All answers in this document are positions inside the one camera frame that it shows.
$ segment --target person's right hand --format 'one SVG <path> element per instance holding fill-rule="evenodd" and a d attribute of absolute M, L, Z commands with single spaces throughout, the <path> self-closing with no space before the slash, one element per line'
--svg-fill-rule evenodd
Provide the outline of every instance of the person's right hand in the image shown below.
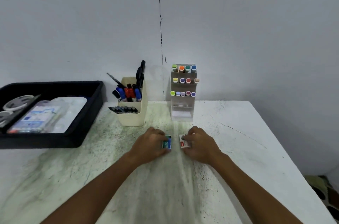
<path fill-rule="evenodd" d="M 183 148 L 184 153 L 198 162 L 211 165 L 213 159 L 222 153 L 214 139 L 197 126 L 192 127 L 183 139 L 192 143 L 191 148 Z"/>

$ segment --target black plastic organizer tray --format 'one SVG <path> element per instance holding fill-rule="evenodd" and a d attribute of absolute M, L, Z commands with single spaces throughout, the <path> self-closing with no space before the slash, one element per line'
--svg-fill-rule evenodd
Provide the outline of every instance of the black plastic organizer tray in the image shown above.
<path fill-rule="evenodd" d="M 0 89 L 0 108 L 23 95 L 40 95 L 31 105 L 41 100 L 67 96 L 85 97 L 87 102 L 65 133 L 6 134 L 2 131 L 0 149 L 79 147 L 103 105 L 102 87 L 102 81 L 12 83 L 4 86 Z M 20 119 L 30 108 L 26 107 L 16 119 Z"/>

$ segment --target packaged item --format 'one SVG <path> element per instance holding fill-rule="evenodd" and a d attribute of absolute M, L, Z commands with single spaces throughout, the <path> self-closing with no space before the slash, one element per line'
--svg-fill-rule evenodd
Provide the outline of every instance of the packaged item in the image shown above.
<path fill-rule="evenodd" d="M 171 149 L 171 136 L 166 135 L 165 137 L 167 137 L 168 140 L 162 142 L 162 147 L 167 148 L 167 149 Z"/>
<path fill-rule="evenodd" d="M 50 133 L 57 120 L 63 116 L 69 104 L 63 101 L 36 103 L 7 133 Z"/>
<path fill-rule="evenodd" d="M 191 142 L 182 139 L 183 136 L 185 136 L 185 135 L 179 135 L 180 147 L 181 148 L 192 147 L 192 143 Z"/>

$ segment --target acrylic marker stand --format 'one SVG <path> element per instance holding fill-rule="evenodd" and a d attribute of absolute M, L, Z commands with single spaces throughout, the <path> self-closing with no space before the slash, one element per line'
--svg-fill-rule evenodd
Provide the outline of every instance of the acrylic marker stand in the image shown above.
<path fill-rule="evenodd" d="M 127 84 L 136 84 L 135 77 L 123 77 L 121 83 L 127 87 Z M 118 106 L 129 106 L 138 109 L 137 114 L 116 114 L 122 126 L 142 126 L 145 123 L 146 109 L 147 109 L 147 93 L 146 82 L 143 81 L 141 88 L 142 98 L 141 102 L 121 102 Z"/>
<path fill-rule="evenodd" d="M 179 66 L 192 66 L 195 64 L 177 64 Z M 178 82 L 174 83 L 173 78 L 178 78 Z M 180 83 L 180 79 L 191 79 L 191 83 Z M 194 79 L 197 78 L 197 72 L 171 72 L 171 91 L 179 92 L 195 92 L 197 84 L 194 84 Z M 172 121 L 193 121 L 195 97 L 191 96 L 171 96 L 171 117 Z"/>

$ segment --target blue pen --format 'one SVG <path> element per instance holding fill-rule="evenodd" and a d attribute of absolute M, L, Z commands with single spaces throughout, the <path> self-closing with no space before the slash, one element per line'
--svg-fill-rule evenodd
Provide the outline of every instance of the blue pen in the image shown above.
<path fill-rule="evenodd" d="M 141 94 L 140 94 L 139 89 L 135 89 L 134 92 L 135 92 L 136 102 L 141 102 Z"/>
<path fill-rule="evenodd" d="M 121 102 L 127 102 L 127 99 L 126 99 L 126 94 L 124 92 L 124 90 L 120 87 L 117 87 L 116 90 L 119 92 L 120 94 L 120 97 L 121 97 Z"/>

